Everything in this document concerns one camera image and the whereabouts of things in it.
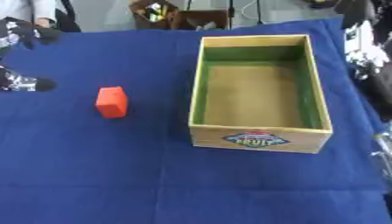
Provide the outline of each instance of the table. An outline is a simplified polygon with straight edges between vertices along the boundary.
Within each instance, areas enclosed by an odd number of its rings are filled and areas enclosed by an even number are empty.
[[[369,157],[381,122],[347,76],[340,20],[232,31],[65,34],[8,66],[54,78],[51,93],[0,94],[0,223],[390,223]],[[318,155],[190,145],[200,38],[308,33],[334,135]],[[130,114],[105,120],[98,89]]]

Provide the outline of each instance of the wooden crate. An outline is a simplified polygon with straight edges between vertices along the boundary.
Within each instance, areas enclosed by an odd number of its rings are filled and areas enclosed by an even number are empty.
[[[195,146],[317,153],[333,133],[307,35],[203,38]]]

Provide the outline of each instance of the box label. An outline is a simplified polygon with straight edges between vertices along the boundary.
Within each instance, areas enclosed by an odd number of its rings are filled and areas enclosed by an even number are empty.
[[[223,139],[249,148],[262,148],[271,145],[289,143],[289,141],[284,140],[281,137],[259,130],[247,131],[233,136],[224,136]]]

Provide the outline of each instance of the robotic arm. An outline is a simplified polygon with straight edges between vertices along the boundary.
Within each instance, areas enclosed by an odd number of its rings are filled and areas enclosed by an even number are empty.
[[[61,32],[42,28],[23,20],[6,17],[0,20],[0,60],[12,46],[23,43],[28,49],[34,48],[34,39],[42,45],[55,42]],[[5,66],[0,66],[0,91],[49,91],[55,83],[48,79],[24,77]]]

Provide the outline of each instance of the person's arm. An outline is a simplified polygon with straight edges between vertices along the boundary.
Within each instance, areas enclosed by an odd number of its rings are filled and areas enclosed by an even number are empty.
[[[56,0],[31,0],[34,24],[50,27],[51,20],[56,21]]]

